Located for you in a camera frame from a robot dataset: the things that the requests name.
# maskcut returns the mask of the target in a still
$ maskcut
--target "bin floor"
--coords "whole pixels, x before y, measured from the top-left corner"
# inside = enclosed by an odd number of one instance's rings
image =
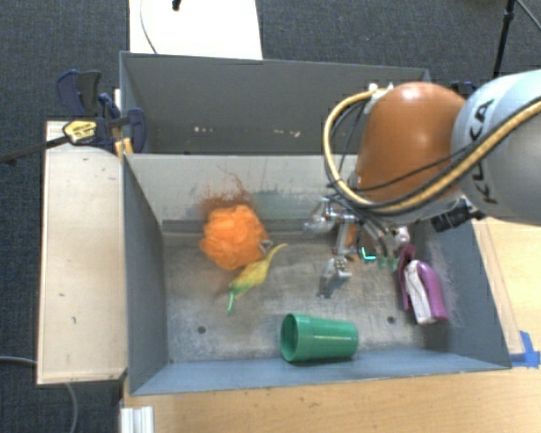
[[[279,357],[280,323],[290,312],[352,321],[359,351],[424,347],[422,327],[402,310],[396,273],[356,260],[353,276],[321,298],[319,277],[333,238],[270,237],[289,245],[274,256],[266,281],[235,299],[227,316],[228,284],[237,272],[208,260],[197,247],[199,235],[163,234],[171,362]]]

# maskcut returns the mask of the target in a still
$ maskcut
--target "metal stand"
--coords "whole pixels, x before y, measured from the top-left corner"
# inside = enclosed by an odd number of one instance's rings
[[[509,26],[513,17],[513,10],[515,8],[515,2],[517,0],[507,0],[507,8],[503,15],[503,28],[501,29],[501,36],[499,40],[499,49],[497,50],[497,58],[495,59],[495,67],[493,68],[493,78],[497,78],[500,75],[501,63],[503,62],[503,53],[505,51],[505,44],[507,43],[507,34],[509,33]]]

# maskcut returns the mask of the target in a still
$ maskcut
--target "blue clamp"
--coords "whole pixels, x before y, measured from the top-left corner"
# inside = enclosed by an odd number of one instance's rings
[[[120,128],[123,131],[123,136],[130,137],[134,152],[141,152],[146,141],[144,113],[139,107],[135,107],[127,112],[127,117],[121,118],[120,109],[110,95],[107,93],[98,95],[97,93],[101,77],[102,74],[97,71],[70,70],[61,75],[56,82],[59,101],[68,109],[70,115],[73,118],[90,119],[90,136],[86,139],[73,136],[69,142],[74,145],[95,146],[105,151],[114,152],[115,143],[119,138],[113,135],[112,129]],[[102,116],[98,116],[98,106],[102,107]],[[64,132],[69,137],[66,127]]]

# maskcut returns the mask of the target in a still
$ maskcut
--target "yellow cable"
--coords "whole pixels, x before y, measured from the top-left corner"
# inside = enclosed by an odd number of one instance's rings
[[[333,125],[336,122],[338,116],[349,106],[352,106],[358,101],[363,101],[374,93],[374,91],[365,91],[352,97],[344,99],[339,103],[327,117],[325,122],[325,129],[323,130],[323,154],[325,156],[328,171],[331,173],[334,179],[334,183],[337,187],[354,203],[361,207],[371,207],[374,202],[368,198],[364,198],[353,192],[346,183],[341,179],[341,175],[335,166],[335,160],[331,151],[330,145],[330,133]],[[511,117],[505,124],[497,129],[488,139],[485,140],[480,146],[473,150],[466,158],[464,158],[456,167],[454,167],[449,173],[445,174],[441,179],[433,183],[421,192],[406,198],[400,202],[384,207],[376,207],[377,212],[381,214],[392,213],[397,210],[403,210],[411,208],[425,200],[430,199],[441,191],[445,190],[448,186],[452,185],[457,179],[459,179],[466,171],[468,171],[473,165],[477,164],[487,153],[489,153],[497,144],[503,141],[513,130],[518,128],[521,124],[529,120],[531,117],[541,112],[541,100],[537,101],[534,105],[531,105],[520,113]]]

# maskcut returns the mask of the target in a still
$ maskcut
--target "gray bin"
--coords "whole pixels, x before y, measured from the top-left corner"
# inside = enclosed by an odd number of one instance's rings
[[[401,309],[396,273],[374,264],[353,263],[353,277],[331,299],[317,296],[333,236],[307,239],[301,227],[327,192],[322,123],[336,102],[371,82],[426,76],[422,69],[122,54],[123,110],[143,107],[149,126],[147,153],[124,161],[132,394],[510,367],[469,225],[441,234],[428,223],[411,230],[417,258],[431,263],[442,282],[448,323],[418,326]],[[350,171],[353,156],[346,166]],[[227,316],[232,274],[197,247],[205,222],[198,205],[208,191],[233,190],[236,179],[252,194],[272,240],[289,246],[275,256],[264,284]],[[289,312],[353,321],[358,352],[328,364],[285,362],[279,328]]]

